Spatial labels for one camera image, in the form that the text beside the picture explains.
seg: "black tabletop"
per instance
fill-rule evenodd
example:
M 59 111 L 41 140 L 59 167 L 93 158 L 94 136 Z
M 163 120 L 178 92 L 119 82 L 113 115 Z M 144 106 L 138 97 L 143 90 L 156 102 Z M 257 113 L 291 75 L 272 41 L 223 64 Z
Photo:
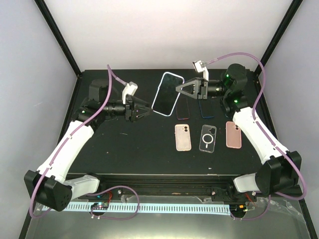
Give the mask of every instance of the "black tabletop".
M 187 70 L 115 70 L 121 79 L 133 81 L 139 86 L 135 96 L 152 103 L 164 72 L 169 71 L 189 80 L 199 75 L 193 69 Z M 210 70 L 210 79 L 219 79 L 223 70 Z M 252 106 L 257 96 L 253 82 L 253 72 L 247 71 L 248 83 L 245 95 Z M 107 79 L 106 70 L 86 70 L 76 103 L 75 111 L 88 96 L 89 85 L 94 79 Z M 114 82 L 120 93 L 123 85 Z M 198 100 L 188 98 L 190 119 L 178 120 L 174 111 L 170 117 L 156 113 L 135 123 L 125 121 L 124 117 L 104 122 L 93 137 L 80 151 L 69 173 L 100 174 L 177 174 L 177 175 L 231 175 L 254 173 L 261 166 L 260 159 L 242 133 L 242 148 L 226 147 L 225 125 L 228 119 L 219 106 L 219 99 L 212 99 L 215 117 L 203 119 Z M 257 112 L 263 120 L 260 107 Z M 179 152 L 175 146 L 174 126 L 186 123 L 190 128 L 191 151 Z M 201 128 L 204 124 L 217 128 L 215 151 L 199 150 Z

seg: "clear phone case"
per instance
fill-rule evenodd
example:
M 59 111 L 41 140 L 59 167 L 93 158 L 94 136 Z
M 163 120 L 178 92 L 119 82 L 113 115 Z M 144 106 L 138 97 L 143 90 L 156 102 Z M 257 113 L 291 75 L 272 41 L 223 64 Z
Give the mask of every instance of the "clear phone case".
M 199 150 L 212 153 L 215 149 L 217 128 L 211 125 L 203 125 L 201 128 Z

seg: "white wall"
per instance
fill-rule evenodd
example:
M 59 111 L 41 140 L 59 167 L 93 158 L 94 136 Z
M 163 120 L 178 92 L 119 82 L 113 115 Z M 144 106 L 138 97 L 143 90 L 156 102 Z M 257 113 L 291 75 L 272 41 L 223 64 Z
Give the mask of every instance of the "white wall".
M 46 0 L 81 70 L 192 68 L 261 58 L 292 0 Z M 247 57 L 212 65 L 225 68 Z
M 306 203 L 319 233 L 319 1 L 303 1 L 266 65 L 265 97 L 279 140 L 303 159 Z
M 54 149 L 76 77 L 32 0 L 0 1 L 0 237 L 18 238 L 23 177 Z

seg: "cable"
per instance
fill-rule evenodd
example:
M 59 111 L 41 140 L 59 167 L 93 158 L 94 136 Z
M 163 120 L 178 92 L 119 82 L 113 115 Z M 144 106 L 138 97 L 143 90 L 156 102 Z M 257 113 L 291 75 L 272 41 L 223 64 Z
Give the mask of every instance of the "cable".
M 123 81 L 120 77 L 118 77 L 117 75 L 114 74 L 114 72 L 111 70 L 111 74 L 114 77 L 115 80 L 117 80 L 118 82 L 120 82 L 122 85 L 126 86 L 127 82 Z
M 126 217 L 126 218 L 113 218 L 113 217 L 105 217 L 105 216 L 97 216 L 97 215 L 94 215 L 94 214 L 93 214 L 94 208 L 92 208 L 92 209 L 91 209 L 92 218 L 97 217 L 97 218 L 111 219 L 111 220 L 117 220 L 117 221 L 124 221 L 124 220 L 128 220 L 128 219 L 131 219 L 131 218 L 135 217 L 135 215 L 138 213 L 138 211 L 139 211 L 139 209 L 140 209 L 140 198 L 139 198 L 137 192 L 136 192 L 133 188 L 130 188 L 130 187 L 128 187 L 128 186 L 115 186 L 115 187 L 106 189 L 106 190 L 104 190 L 104 191 L 102 191 L 102 192 L 100 192 L 100 193 L 89 193 L 89 194 L 86 194 L 86 195 L 87 195 L 87 196 L 98 196 L 98 195 L 101 195 L 101 194 L 103 194 L 103 193 L 106 193 L 106 192 L 108 192 L 108 191 L 111 191 L 111 190 L 117 189 L 117 188 L 126 188 L 126 189 L 131 190 L 131 191 L 135 194 L 136 199 L 137 199 L 137 201 L 138 201 L 138 205 L 137 205 L 137 207 L 136 207 L 135 212 L 134 212 L 132 215 L 130 215 L 129 217 Z
M 86 121 L 84 121 L 82 124 L 80 124 L 75 130 L 73 130 L 71 133 L 70 133 L 70 136 L 74 135 L 76 133 L 76 131 L 78 131 L 82 126 L 86 125 L 88 122 L 90 122 L 93 118 L 95 118 L 104 108 L 104 106 L 107 104 L 107 102 L 109 101 L 109 98 L 111 96 L 111 89 L 112 89 L 112 70 L 110 68 L 109 65 L 107 65 L 108 67 L 108 73 L 109 73 L 109 87 L 108 87 L 108 93 L 106 95 L 106 98 L 103 102 L 103 104 L 101 105 L 101 107 L 95 112 L 95 114 L 93 114 L 91 117 L 89 117 Z M 58 148 L 58 150 L 56 151 L 56 153 L 54 154 L 54 156 L 52 157 L 49 165 L 52 166 L 55 158 L 57 157 L 57 155 L 59 154 L 59 152 L 61 151 L 61 149 L 63 148 L 63 146 L 66 144 L 66 142 L 69 140 L 69 138 L 66 138 L 64 140 L 64 142 L 60 145 L 60 147 Z M 51 209 L 48 209 L 46 212 L 44 212 L 43 214 L 39 215 L 39 216 L 36 216 L 34 213 L 33 213 L 33 204 L 34 204 L 34 200 L 35 200 L 35 196 L 36 196 L 36 193 L 40 187 L 40 184 L 41 182 L 43 181 L 46 173 L 49 171 L 49 168 L 47 168 L 44 173 L 41 175 L 40 179 L 38 180 L 33 192 L 32 192 L 32 195 L 31 195 L 31 199 L 30 199 L 30 205 L 29 205 L 29 214 L 32 218 L 41 218 L 43 216 L 45 216 Z
M 262 214 L 260 214 L 259 216 L 256 216 L 256 217 L 254 217 L 254 218 L 236 218 L 236 217 L 234 217 L 234 215 L 233 215 L 232 213 L 230 213 L 230 216 L 231 216 L 233 219 L 235 219 L 235 220 L 241 220 L 241 221 L 252 221 L 252 220 L 259 219 L 259 218 L 261 218 L 262 216 L 264 216 L 264 215 L 268 212 L 269 206 L 270 206 L 270 201 L 271 201 L 270 198 L 271 198 L 271 196 L 269 195 L 269 196 L 268 196 L 268 204 L 267 204 L 267 207 L 266 207 L 266 209 L 264 210 L 264 212 L 263 212 Z
M 113 194 L 112 194 L 112 192 L 110 191 L 110 192 L 108 192 L 109 193 L 109 201 L 108 201 L 108 203 L 110 203 L 111 202 L 111 199 L 112 199 L 112 197 L 113 197 Z
M 250 202 L 252 202 L 253 205 L 256 207 L 256 204 L 253 202 L 253 200 L 250 199 L 250 197 L 249 197 L 249 195 L 248 195 L 247 193 L 245 193 L 245 196 L 246 196 L 246 198 L 248 198 L 248 200 L 249 200 Z
M 261 96 L 262 96 L 262 94 L 264 92 L 264 88 L 265 88 L 265 85 L 266 85 L 266 71 L 265 71 L 265 68 L 264 68 L 263 64 L 261 63 L 261 61 L 257 57 L 252 55 L 252 54 L 245 53 L 245 52 L 235 52 L 235 53 L 230 53 L 230 54 L 215 58 L 215 59 L 213 59 L 211 61 L 206 62 L 204 65 L 209 65 L 211 63 L 214 63 L 216 61 L 222 60 L 222 59 L 227 58 L 229 56 L 237 56 L 237 55 L 244 55 L 244 56 L 249 56 L 249 57 L 253 58 L 255 61 L 258 62 L 260 68 L 262 69 L 263 85 L 261 86 L 260 92 L 259 92 L 259 94 L 258 94 L 258 96 L 257 96 L 257 98 L 256 98 L 256 100 L 254 102 L 253 109 L 252 109 L 253 119 L 255 120 L 256 119 L 256 106 L 257 106 L 257 103 L 260 100 L 260 98 L 261 98 Z M 294 162 L 284 152 L 282 152 L 278 147 L 276 147 L 276 144 L 273 142 L 273 140 L 270 138 L 270 136 L 267 134 L 267 132 L 263 129 L 263 127 L 261 126 L 261 124 L 258 121 L 256 121 L 256 125 L 264 133 L 264 135 L 267 137 L 267 139 L 270 141 L 270 143 L 275 147 L 275 149 L 289 162 L 289 164 L 292 166 L 292 168 L 296 171 L 296 173 L 299 176 L 300 181 L 301 181 L 301 183 L 303 185 L 303 194 L 300 197 L 291 197 L 289 195 L 286 195 L 286 194 L 283 194 L 283 193 L 280 193 L 280 192 L 277 192 L 276 194 L 278 194 L 278 195 L 280 195 L 282 197 L 291 199 L 291 200 L 301 200 L 301 199 L 305 198 L 305 196 L 307 194 L 307 191 L 308 191 L 308 188 L 307 188 L 306 181 L 305 181 L 303 175 L 301 174 L 300 170 L 296 167 Z

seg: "beige phone case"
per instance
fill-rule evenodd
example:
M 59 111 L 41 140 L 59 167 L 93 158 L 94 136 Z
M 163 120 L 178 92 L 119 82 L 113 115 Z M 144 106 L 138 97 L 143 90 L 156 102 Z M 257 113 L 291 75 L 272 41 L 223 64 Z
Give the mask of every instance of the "beige phone case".
M 226 123 L 226 146 L 229 148 L 241 148 L 241 130 L 232 121 Z
M 175 125 L 175 140 L 177 151 L 191 150 L 189 126 L 187 124 Z

